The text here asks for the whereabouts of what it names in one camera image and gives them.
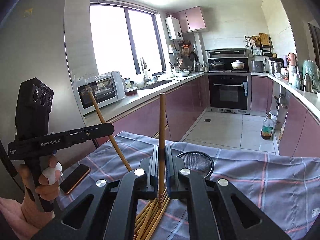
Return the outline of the person's left hand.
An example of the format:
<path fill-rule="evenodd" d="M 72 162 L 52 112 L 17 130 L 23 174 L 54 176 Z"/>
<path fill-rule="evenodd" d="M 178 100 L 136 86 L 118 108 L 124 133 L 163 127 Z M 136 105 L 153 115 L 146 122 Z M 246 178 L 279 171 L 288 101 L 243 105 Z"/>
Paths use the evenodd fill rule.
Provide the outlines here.
<path fill-rule="evenodd" d="M 22 203 L 22 213 L 26 221 L 35 226 L 37 229 L 43 228 L 47 223 L 49 223 L 54 218 L 53 212 L 41 212 L 38 210 L 35 202 L 31 200 L 29 194 L 27 193 L 27 188 L 30 188 L 29 184 L 33 181 L 31 172 L 26 165 L 21 164 L 19 166 L 19 174 L 22 178 L 25 187 L 24 200 Z M 48 179 L 44 175 L 39 177 L 39 186 L 35 188 L 35 192 L 40 195 L 44 200 L 51 201 L 54 200 L 60 194 L 59 179 L 61 177 L 61 172 L 59 170 L 55 171 L 55 183 L 49 185 Z"/>

